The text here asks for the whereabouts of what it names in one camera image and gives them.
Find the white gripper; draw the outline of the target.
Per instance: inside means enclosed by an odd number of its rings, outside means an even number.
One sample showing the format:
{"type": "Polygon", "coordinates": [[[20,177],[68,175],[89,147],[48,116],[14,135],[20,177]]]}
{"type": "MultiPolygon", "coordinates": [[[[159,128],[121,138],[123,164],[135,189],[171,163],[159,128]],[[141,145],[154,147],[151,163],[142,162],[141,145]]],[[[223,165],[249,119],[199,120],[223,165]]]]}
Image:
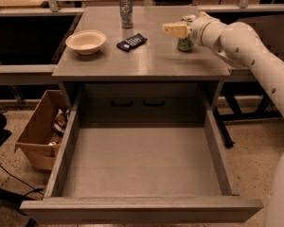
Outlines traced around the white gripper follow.
{"type": "Polygon", "coordinates": [[[226,24],[201,11],[198,16],[193,14],[184,15],[179,23],[163,24],[162,29],[168,35],[180,39],[185,39],[190,32],[189,37],[195,44],[216,46],[226,29],[226,24]],[[192,23],[189,28],[186,23],[182,22],[192,23]]]}

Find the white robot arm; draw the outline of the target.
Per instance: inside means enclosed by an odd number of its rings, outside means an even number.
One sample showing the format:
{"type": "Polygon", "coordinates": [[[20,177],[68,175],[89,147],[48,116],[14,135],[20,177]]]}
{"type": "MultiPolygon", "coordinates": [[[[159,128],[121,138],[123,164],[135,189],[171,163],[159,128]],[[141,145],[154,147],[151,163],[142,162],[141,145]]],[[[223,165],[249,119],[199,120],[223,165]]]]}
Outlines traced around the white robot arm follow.
{"type": "MultiPolygon", "coordinates": [[[[209,48],[228,63],[246,66],[284,118],[284,61],[267,49],[249,25],[227,25],[202,11],[190,23],[167,23],[162,29],[170,36],[189,38],[209,48]]],[[[264,227],[284,227],[284,152],[275,168],[264,227]]]]}

